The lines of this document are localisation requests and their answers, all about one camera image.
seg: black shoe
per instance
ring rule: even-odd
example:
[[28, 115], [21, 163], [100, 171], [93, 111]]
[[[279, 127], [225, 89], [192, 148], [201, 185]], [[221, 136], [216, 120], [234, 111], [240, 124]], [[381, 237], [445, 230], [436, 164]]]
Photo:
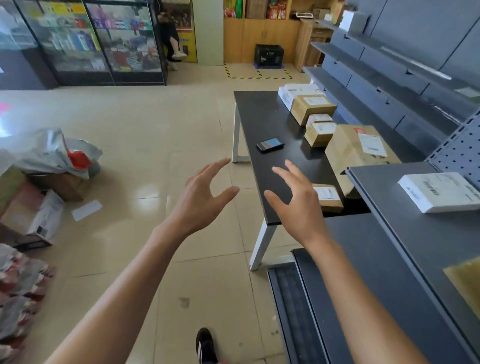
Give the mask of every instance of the black shoe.
[[200, 364], [218, 363], [212, 334], [207, 328], [201, 328], [198, 330], [197, 339], [195, 340], [195, 349]]

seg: white table leg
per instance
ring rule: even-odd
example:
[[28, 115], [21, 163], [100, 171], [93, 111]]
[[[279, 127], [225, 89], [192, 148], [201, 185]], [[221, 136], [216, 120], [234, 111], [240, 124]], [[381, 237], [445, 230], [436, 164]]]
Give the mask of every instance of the white table leg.
[[250, 259], [250, 270], [257, 270], [262, 262], [265, 251], [270, 244], [270, 241], [273, 238], [276, 225], [268, 226], [265, 219], [260, 228], [260, 233], [258, 234], [257, 242], [255, 243], [255, 248], [253, 249], [252, 257]]
[[249, 156], [239, 156], [239, 138], [240, 138], [240, 115], [235, 103], [235, 115], [233, 117], [233, 148], [232, 148], [232, 163], [250, 162]]

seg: yellow and black floor tape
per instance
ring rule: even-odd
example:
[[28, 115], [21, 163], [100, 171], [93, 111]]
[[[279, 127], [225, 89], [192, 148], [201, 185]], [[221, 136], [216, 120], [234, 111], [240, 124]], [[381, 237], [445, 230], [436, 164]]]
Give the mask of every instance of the yellow and black floor tape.
[[223, 67], [225, 68], [225, 72], [227, 73], [228, 78], [231, 78], [231, 79], [238, 79], [238, 80], [259, 80], [259, 79], [291, 80], [293, 78], [285, 68], [283, 68], [282, 70], [285, 72], [287, 77], [264, 77], [259, 69], [255, 69], [257, 71], [258, 77], [232, 77], [232, 75], [230, 74], [230, 71], [228, 70], [228, 66], [227, 66], [226, 63], [223, 63]]

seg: shoe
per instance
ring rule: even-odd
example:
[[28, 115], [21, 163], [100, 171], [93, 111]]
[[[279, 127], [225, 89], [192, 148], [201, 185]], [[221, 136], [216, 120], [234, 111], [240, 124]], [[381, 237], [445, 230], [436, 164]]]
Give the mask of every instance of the shoe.
[[173, 56], [172, 56], [172, 58], [173, 58], [174, 60], [184, 60], [184, 59], [187, 58], [187, 57], [188, 57], [188, 56], [187, 56], [185, 53], [180, 52], [180, 51], [176, 51], [176, 52], [173, 54]]
[[201, 328], [198, 331], [197, 339], [195, 340], [195, 348], [197, 351], [198, 362], [200, 364], [218, 363], [212, 334], [207, 328]]
[[177, 67], [175, 62], [167, 61], [167, 66], [168, 66], [168, 68], [170, 68], [173, 71], [178, 71], [179, 70], [179, 68]]

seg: hand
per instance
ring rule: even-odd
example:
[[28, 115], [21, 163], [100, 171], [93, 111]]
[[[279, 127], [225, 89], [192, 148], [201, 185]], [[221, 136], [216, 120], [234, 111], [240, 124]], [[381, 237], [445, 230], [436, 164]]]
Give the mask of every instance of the hand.
[[285, 205], [272, 191], [266, 190], [264, 195], [271, 207], [282, 221], [285, 230], [305, 248], [331, 238], [328, 231], [318, 194], [310, 181], [289, 160], [285, 161], [289, 171], [273, 167], [272, 170], [292, 189], [292, 200]]
[[210, 183], [218, 172], [230, 162], [225, 158], [207, 164], [185, 184], [185, 190], [166, 222], [173, 223], [183, 238], [206, 228], [237, 195], [240, 188], [232, 186], [217, 197], [210, 192]]

